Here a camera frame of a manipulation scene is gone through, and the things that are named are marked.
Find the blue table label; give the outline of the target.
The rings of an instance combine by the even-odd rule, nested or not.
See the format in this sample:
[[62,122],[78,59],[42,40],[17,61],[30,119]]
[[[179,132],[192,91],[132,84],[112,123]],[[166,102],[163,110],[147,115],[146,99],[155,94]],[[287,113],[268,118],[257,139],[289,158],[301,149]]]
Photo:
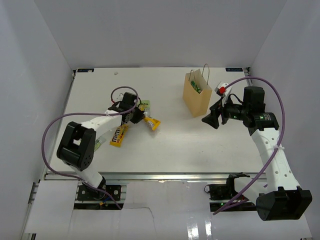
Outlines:
[[227,72],[243,72],[241,67],[226,67],[225,70]]
[[94,68],[78,68],[77,69],[77,73],[93,73],[94,72]]

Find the yellow m&m's candy bag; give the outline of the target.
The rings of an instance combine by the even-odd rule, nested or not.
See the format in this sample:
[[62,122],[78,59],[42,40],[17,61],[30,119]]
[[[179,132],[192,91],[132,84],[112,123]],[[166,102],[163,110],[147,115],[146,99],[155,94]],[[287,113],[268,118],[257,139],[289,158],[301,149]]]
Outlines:
[[111,146],[120,148],[122,146],[122,142],[126,135],[126,132],[128,131],[128,128],[129,126],[127,124],[123,124],[117,127],[109,144]]

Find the green snack packet centre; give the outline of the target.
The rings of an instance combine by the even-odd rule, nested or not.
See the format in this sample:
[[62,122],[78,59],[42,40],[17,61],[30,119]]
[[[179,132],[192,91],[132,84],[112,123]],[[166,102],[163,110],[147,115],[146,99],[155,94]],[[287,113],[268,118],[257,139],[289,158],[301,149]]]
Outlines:
[[150,102],[150,100],[147,100],[147,99],[141,100],[138,107],[140,110],[142,110],[144,112],[150,112],[151,111],[151,102]]

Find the left blue table label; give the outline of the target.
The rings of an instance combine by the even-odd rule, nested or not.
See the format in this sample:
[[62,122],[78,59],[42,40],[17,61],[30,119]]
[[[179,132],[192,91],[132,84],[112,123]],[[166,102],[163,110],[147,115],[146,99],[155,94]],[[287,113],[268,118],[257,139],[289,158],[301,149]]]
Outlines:
[[94,72],[94,68],[78,68],[77,69],[77,73],[93,73]]

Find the aluminium front rail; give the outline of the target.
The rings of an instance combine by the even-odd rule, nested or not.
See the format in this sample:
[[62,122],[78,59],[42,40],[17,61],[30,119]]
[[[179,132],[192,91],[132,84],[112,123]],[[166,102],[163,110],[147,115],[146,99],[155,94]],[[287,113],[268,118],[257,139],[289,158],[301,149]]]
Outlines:
[[138,172],[103,172],[101,175],[108,181],[215,181],[226,179],[230,174],[218,173],[138,173]]

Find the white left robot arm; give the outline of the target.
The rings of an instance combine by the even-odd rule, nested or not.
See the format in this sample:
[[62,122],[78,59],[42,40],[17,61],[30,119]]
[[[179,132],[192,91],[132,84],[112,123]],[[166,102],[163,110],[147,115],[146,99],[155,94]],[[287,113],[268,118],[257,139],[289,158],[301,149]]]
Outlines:
[[120,135],[120,128],[132,122],[139,123],[144,112],[137,107],[138,97],[126,92],[120,101],[115,102],[105,112],[91,120],[67,124],[57,149],[57,158],[71,167],[88,186],[88,193],[99,200],[105,196],[106,180],[92,165],[96,140],[108,131],[116,131]]

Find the right blue table label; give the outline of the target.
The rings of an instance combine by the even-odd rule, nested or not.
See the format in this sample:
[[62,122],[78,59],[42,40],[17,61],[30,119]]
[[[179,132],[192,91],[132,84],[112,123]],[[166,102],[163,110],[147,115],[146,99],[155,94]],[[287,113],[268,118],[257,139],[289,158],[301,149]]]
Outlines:
[[226,67],[225,70],[227,72],[243,72],[241,67]]

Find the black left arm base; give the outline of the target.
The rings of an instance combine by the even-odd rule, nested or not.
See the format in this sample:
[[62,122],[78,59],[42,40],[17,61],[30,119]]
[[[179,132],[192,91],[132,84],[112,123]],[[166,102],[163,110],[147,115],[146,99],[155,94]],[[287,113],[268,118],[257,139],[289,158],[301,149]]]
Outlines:
[[[121,199],[122,186],[121,185],[106,185],[105,190],[109,193],[115,201]],[[77,192],[77,201],[111,201],[110,197],[100,191],[93,190],[86,185],[80,185]]]

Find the green yellow chip bag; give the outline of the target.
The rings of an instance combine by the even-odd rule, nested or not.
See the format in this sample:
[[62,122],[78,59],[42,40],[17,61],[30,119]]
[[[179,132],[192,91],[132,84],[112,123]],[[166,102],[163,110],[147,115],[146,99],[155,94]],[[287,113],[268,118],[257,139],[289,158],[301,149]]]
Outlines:
[[201,88],[199,85],[197,85],[194,80],[192,80],[192,81],[190,82],[190,84],[191,84],[192,88],[193,88],[198,94],[200,94],[200,93],[202,92],[202,88]]

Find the brown paper bag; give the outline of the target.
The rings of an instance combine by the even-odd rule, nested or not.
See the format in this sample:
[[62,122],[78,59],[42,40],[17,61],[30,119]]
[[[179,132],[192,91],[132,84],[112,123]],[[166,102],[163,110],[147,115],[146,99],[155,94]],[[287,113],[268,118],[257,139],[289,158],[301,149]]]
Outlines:
[[[193,118],[207,113],[212,95],[212,88],[209,85],[210,68],[207,63],[202,70],[191,69],[185,74],[182,99],[189,109]],[[191,81],[195,81],[202,88],[201,93],[197,93],[191,86]]]

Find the green snack packet left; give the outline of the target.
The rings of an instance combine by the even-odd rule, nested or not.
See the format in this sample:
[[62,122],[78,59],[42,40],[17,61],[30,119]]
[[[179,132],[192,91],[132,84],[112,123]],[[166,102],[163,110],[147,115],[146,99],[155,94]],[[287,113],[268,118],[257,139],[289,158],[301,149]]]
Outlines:
[[94,151],[97,151],[105,142],[106,138],[103,136],[100,136],[98,139],[96,139],[94,144]]

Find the green snack packet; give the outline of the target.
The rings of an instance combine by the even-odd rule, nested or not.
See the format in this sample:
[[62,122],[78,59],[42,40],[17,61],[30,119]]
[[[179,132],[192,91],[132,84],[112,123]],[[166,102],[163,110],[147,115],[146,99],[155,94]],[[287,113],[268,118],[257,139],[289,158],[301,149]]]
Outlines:
[[150,102],[150,100],[147,100],[147,99],[141,100],[138,107],[140,110],[142,110],[144,112],[150,112],[151,111],[151,102]]
[[96,139],[94,144],[94,151],[97,151],[105,142],[106,138],[103,136],[100,136],[98,139]]

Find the yellow snack bar wrapper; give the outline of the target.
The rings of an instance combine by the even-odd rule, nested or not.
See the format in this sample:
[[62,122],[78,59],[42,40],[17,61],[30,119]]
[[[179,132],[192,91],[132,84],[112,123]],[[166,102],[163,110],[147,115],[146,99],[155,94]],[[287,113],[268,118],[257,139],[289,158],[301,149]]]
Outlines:
[[143,120],[150,127],[152,131],[155,131],[161,124],[160,120],[157,120],[150,116],[145,116]]

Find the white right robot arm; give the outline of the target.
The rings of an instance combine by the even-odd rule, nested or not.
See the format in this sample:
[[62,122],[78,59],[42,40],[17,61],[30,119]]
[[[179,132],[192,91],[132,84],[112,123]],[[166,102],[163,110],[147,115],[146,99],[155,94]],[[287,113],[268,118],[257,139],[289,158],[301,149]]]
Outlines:
[[263,221],[300,219],[312,202],[312,194],[301,188],[291,171],[284,148],[278,142],[281,133],[276,116],[265,111],[265,91],[262,87],[247,86],[243,100],[236,104],[227,84],[215,90],[220,99],[210,107],[210,114],[202,122],[217,129],[218,118],[222,119],[222,124],[228,120],[241,121],[258,149],[267,180],[267,186],[263,187],[246,173],[230,174],[226,180],[226,195],[233,200],[244,196],[254,203]]

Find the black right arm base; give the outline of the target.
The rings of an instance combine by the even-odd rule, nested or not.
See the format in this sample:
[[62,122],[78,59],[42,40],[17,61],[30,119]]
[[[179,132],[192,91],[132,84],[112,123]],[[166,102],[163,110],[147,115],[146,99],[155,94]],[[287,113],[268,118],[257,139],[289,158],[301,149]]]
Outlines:
[[223,184],[207,184],[204,187],[204,192],[210,195],[210,200],[230,200],[238,194],[235,190],[236,178],[249,178],[248,174],[243,172],[232,173]]

